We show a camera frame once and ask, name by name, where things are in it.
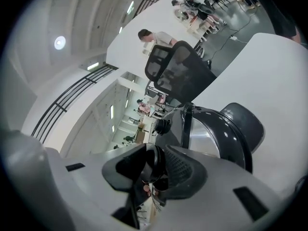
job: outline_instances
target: chair backrest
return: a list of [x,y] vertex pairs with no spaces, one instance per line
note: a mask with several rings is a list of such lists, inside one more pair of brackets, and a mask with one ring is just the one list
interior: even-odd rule
[[[187,42],[179,41],[172,48],[165,48],[154,46],[145,74],[154,82],[156,89],[181,103],[191,102],[216,77]],[[157,55],[164,58],[155,61]]]

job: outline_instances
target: man in gray shirt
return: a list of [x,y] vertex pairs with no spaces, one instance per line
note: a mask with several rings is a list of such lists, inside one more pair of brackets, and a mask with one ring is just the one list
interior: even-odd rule
[[138,37],[142,42],[152,42],[154,40],[156,44],[167,47],[172,47],[176,44],[176,42],[178,42],[177,40],[172,38],[168,33],[165,32],[153,33],[147,29],[142,29],[138,33]]

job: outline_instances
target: black rectangular slot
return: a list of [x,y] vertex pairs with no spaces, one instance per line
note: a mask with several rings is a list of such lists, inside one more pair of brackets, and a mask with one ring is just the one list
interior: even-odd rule
[[65,166],[65,167],[66,167],[67,171],[70,172],[70,171],[85,167],[85,165],[82,164],[82,163],[77,163],[77,164],[72,164],[72,165],[68,165],[68,166]]
[[269,211],[247,187],[236,188],[233,191],[253,221],[263,217]]

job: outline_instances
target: round ceiling light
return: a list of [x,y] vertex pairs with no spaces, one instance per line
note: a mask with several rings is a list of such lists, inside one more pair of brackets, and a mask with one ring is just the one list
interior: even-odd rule
[[56,40],[54,41],[54,47],[57,50],[62,50],[65,46],[66,40],[63,36],[59,36],[56,38]]

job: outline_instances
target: chair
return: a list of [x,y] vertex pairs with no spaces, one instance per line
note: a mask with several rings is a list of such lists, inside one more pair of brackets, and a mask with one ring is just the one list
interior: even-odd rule
[[181,103],[191,102],[216,76],[185,41],[172,48],[155,45],[145,67],[154,87]]

